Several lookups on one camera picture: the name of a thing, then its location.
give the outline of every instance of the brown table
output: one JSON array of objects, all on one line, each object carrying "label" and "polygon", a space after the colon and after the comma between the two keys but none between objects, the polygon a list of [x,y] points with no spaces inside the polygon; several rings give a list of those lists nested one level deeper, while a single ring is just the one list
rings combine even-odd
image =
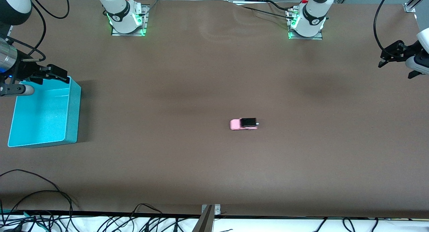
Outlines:
[{"label": "brown table", "polygon": [[[64,0],[41,1],[64,12]],[[8,148],[15,99],[3,98],[1,171],[46,176],[85,211],[429,216],[429,80],[407,79],[403,63],[377,68],[376,5],[333,5],[323,41],[303,41],[282,18],[225,1],[160,1],[144,38],[110,36],[98,0],[70,4],[66,19],[45,15],[40,50],[82,87],[78,143]],[[12,36],[35,44],[41,31],[33,12]],[[385,5],[378,32],[387,46],[418,29]],[[231,131],[239,117],[259,129]],[[6,207],[50,188],[26,174],[0,180]],[[50,194],[20,208],[67,204]]]}]

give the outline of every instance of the turquoise container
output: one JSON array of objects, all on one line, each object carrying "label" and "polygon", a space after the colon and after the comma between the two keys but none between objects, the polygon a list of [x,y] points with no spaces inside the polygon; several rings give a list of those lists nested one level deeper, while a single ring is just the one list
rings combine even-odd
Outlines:
[{"label": "turquoise container", "polygon": [[45,79],[34,94],[17,96],[9,133],[10,148],[41,148],[77,142],[81,87]]}]

